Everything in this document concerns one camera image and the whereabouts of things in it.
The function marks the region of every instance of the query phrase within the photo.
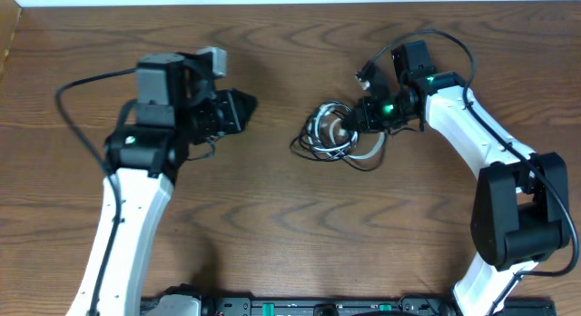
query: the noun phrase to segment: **green led light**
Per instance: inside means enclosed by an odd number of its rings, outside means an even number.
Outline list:
[[[383,112],[385,113],[391,113],[391,111],[393,111],[393,105],[385,105],[383,106]]]

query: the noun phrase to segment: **cable bundle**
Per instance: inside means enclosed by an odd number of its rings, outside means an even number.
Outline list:
[[[375,146],[369,153],[355,155],[359,133],[340,127],[340,122],[351,112],[346,104],[331,101],[319,106],[302,126],[299,135],[290,143],[290,150],[299,157],[315,162],[343,161],[352,168],[369,172],[383,162],[387,135],[380,133]],[[379,161],[372,167],[364,167],[359,161],[380,153]]]

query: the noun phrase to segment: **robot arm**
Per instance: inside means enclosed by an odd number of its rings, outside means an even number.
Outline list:
[[[506,151],[466,110],[462,101],[462,90],[461,86],[456,85],[439,89],[427,97],[425,115],[429,126],[440,132],[452,144],[477,178],[480,169],[489,167],[492,163],[518,163],[518,158]],[[475,112],[518,152],[529,158],[535,153],[503,129],[482,108],[470,89],[468,100]]]
[[[139,315],[153,237],[189,145],[208,142],[213,151],[213,138],[242,132],[256,107],[252,96],[215,90],[214,79],[225,76],[225,59],[226,52],[210,47],[139,61],[137,101],[123,107],[105,143],[115,188],[105,178],[93,249],[67,315]],[[125,125],[131,108],[136,124]]]
[[[120,168],[115,174],[123,197],[123,207],[121,224],[108,261],[109,267],[105,269],[99,292],[97,309],[102,315],[139,314],[153,237],[173,192],[173,184],[167,176],[160,174],[152,178],[147,173],[147,170]],[[113,189],[107,179],[103,181],[103,187],[103,211],[93,249],[81,287],[67,315],[86,315],[113,228]]]
[[[477,178],[480,170],[492,163],[518,163],[518,158],[504,150],[502,145],[467,111],[461,98],[462,90],[463,87],[457,85],[429,95],[426,99],[426,122],[452,144]],[[475,112],[505,141],[512,143],[521,154],[530,158],[535,153],[503,129],[482,108],[469,89],[468,100],[472,102]],[[492,301],[508,286],[514,274],[531,271],[537,265],[538,262],[526,261],[516,263],[508,270],[498,271],[477,253],[464,278],[455,285],[454,299],[465,316],[487,315],[487,311],[492,307]],[[504,300],[499,302],[495,312],[502,311],[503,308]]]
[[[400,90],[389,94],[378,67],[367,63],[357,79],[371,93],[359,99],[342,126],[358,133],[373,133],[405,126],[419,119],[440,132],[456,149],[478,179],[471,221],[477,254],[467,274],[453,289],[459,312],[484,316],[504,307],[503,292],[510,292],[517,272],[531,271],[551,254],[567,246],[570,231],[565,216],[547,195],[544,185],[514,154],[477,121],[467,104],[501,139],[556,184],[566,201],[566,167],[556,153],[537,155],[504,130],[478,103],[466,82],[453,72],[439,73],[432,65],[425,42],[403,44],[391,51]],[[517,204],[517,193],[534,194],[533,202]]]

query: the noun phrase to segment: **white cable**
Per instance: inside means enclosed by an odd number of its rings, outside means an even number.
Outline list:
[[[333,113],[336,105],[349,108],[343,104],[336,103],[336,102],[323,104],[319,107],[319,111],[317,112],[317,115],[314,118],[314,125],[311,125],[311,123],[309,123],[308,130],[310,131],[314,127],[315,137],[318,141],[320,141],[320,136],[319,136],[320,119],[324,116],[328,116],[329,114]],[[319,153],[326,153],[328,156],[332,156],[332,154],[330,154],[331,152],[336,152],[338,150],[348,149],[350,147],[350,144],[356,143],[356,142],[357,142],[356,140],[351,140],[351,143],[349,141],[347,141],[344,144],[337,146],[337,147],[324,148],[324,147],[314,146],[314,142],[312,141],[312,138],[309,137],[309,143],[311,145],[313,145],[312,149],[316,152],[319,152]]]
[[[335,121],[333,121],[330,124],[329,127],[329,135],[330,135],[330,140],[333,144],[335,143],[335,125],[337,125],[337,123],[341,121],[340,118],[336,119]],[[356,133],[356,135],[353,136],[353,138],[355,138],[355,140],[357,140],[358,138],[358,133]],[[379,137],[378,137],[378,141],[375,143],[375,146],[373,146],[373,149],[371,149],[371,151],[369,153],[366,153],[364,155],[347,155],[345,158],[351,158],[354,160],[366,160],[369,159],[371,157],[373,157],[376,153],[378,153],[379,149],[381,149],[381,145],[383,144],[383,142],[385,141],[385,134],[384,133],[380,133]]]

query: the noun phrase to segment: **table surface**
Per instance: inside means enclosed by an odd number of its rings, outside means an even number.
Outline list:
[[[143,294],[182,282],[284,297],[450,289],[475,253],[476,180],[439,133],[391,138],[374,173],[288,150],[314,107],[361,97],[354,72],[422,28],[463,40],[478,59],[472,88],[482,105],[522,142],[565,159],[580,222],[581,3],[29,8],[0,86],[0,314],[66,312],[93,243],[103,176],[56,113],[55,88],[206,45],[229,54],[220,88],[236,86],[260,106],[215,158],[180,170]],[[467,74],[453,44],[428,44],[440,70]],[[101,146],[135,95],[128,75],[75,88],[65,104]],[[562,267],[569,253],[540,269]],[[551,296],[559,315],[577,315],[580,284],[575,271],[525,279],[516,294]]]

